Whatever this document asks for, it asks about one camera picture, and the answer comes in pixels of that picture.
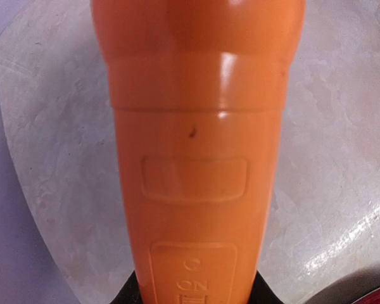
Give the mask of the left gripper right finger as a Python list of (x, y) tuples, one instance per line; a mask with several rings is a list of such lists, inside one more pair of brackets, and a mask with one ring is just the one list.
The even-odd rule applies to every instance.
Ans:
[(273, 292), (257, 271), (247, 304), (284, 304), (284, 302)]

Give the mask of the orange microphone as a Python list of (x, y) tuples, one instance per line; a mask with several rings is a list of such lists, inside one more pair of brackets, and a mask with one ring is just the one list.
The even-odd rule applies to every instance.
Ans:
[(305, 1), (93, 1), (144, 303), (247, 303)]

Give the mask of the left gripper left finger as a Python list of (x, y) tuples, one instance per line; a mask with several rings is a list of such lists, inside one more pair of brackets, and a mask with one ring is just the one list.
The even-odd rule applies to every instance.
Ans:
[(143, 304), (135, 272), (131, 273), (110, 304)]

